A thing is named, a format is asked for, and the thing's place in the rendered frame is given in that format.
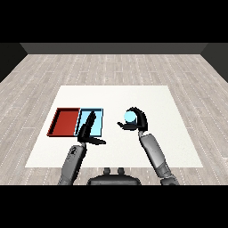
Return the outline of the light blue shallow open box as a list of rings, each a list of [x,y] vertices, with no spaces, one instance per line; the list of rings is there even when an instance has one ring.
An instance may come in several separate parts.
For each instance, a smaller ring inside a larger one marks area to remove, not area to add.
[[[77,118],[77,124],[75,127],[74,135],[77,136],[81,126],[86,122],[90,113],[94,111],[96,119],[94,120],[94,124],[91,129],[90,136],[91,137],[101,137],[102,136],[102,117],[103,117],[103,109],[102,108],[82,108],[79,112],[79,116]]]

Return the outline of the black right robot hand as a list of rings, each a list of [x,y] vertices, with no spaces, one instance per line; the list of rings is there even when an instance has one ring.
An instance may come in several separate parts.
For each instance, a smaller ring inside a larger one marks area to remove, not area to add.
[[[130,125],[127,123],[122,124],[121,122],[118,122],[118,125],[124,130],[130,130],[130,131],[138,130],[138,131],[142,131],[142,132],[147,131],[148,130],[148,122],[147,122],[147,118],[146,118],[145,113],[136,107],[132,107],[128,110],[131,110],[136,114],[136,116],[137,116],[136,124]]]

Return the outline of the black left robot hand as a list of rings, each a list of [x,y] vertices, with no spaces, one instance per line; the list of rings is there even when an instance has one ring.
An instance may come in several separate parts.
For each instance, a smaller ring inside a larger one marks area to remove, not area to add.
[[[77,140],[80,143],[91,143],[95,145],[106,143],[104,140],[100,140],[90,136],[95,119],[96,119],[95,112],[92,111],[87,117],[86,122],[81,126],[77,134]]]

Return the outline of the small blue can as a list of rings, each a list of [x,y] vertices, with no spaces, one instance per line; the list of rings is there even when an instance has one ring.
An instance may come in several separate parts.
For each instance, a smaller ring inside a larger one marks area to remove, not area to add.
[[[137,120],[137,116],[133,111],[128,110],[124,115],[124,119],[125,119],[127,124],[135,125],[136,120]]]

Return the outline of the red shallow open box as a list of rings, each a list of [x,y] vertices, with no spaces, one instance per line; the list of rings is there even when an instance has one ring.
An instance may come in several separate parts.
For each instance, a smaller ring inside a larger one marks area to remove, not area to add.
[[[47,132],[49,137],[74,137],[80,108],[58,108]]]

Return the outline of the dark grey robot body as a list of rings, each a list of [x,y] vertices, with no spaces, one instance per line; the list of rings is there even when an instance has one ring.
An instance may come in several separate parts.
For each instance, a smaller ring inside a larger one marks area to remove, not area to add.
[[[105,167],[102,175],[90,178],[87,185],[141,185],[138,178],[125,174],[123,167],[118,168],[118,173],[112,175],[110,168]]]

